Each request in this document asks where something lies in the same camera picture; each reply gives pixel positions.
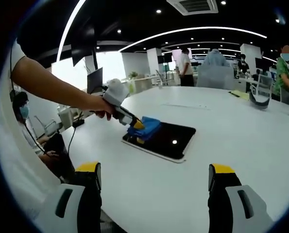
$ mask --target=dark hair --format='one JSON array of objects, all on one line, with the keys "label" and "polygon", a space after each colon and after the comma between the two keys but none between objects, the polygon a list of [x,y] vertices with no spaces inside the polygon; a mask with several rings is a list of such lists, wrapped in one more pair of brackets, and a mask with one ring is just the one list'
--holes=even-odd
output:
[{"label": "dark hair", "polygon": [[29,99],[27,93],[23,91],[15,94],[13,98],[13,111],[15,113],[17,120],[21,119],[20,107],[25,105],[28,100]]},{"label": "dark hair", "polygon": [[189,53],[188,48],[182,48],[181,51],[182,51],[182,52],[188,52],[188,53]]}]

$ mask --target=air conditioning vent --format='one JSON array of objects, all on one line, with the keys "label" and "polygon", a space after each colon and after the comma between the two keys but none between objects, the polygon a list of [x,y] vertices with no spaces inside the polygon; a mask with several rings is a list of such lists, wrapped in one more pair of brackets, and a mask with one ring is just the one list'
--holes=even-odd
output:
[{"label": "air conditioning vent", "polygon": [[167,0],[182,15],[218,13],[216,0]]}]

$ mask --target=blue sponge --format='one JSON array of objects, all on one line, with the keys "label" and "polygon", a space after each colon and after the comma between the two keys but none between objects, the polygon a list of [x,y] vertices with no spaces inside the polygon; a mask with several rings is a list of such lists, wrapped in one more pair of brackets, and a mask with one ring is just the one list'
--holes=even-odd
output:
[{"label": "blue sponge", "polygon": [[137,136],[138,138],[146,141],[159,129],[161,123],[160,120],[143,116],[142,124],[144,125],[143,130],[138,130],[133,127],[129,127],[127,132],[132,136]]}]

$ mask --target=tablet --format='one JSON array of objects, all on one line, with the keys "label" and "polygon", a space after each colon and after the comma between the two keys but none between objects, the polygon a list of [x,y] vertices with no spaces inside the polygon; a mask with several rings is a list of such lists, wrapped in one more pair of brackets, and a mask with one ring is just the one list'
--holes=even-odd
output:
[{"label": "tablet", "polygon": [[124,135],[122,141],[158,157],[181,163],[185,160],[185,151],[195,133],[196,129],[191,127],[161,122],[157,132],[143,144],[137,141],[136,136],[128,133]]}]

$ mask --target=black pants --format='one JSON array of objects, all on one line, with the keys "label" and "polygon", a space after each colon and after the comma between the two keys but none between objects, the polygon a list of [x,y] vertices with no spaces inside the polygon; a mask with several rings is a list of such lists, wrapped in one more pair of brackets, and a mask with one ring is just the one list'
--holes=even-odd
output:
[{"label": "black pants", "polygon": [[181,86],[194,86],[194,78],[193,75],[185,75],[184,77],[180,77]]},{"label": "black pants", "polygon": [[52,157],[51,166],[47,166],[53,174],[58,178],[62,176],[65,179],[70,179],[74,175],[74,167],[65,147],[62,135],[59,133],[54,134],[44,145],[45,152],[55,151],[59,155],[57,158]]}]

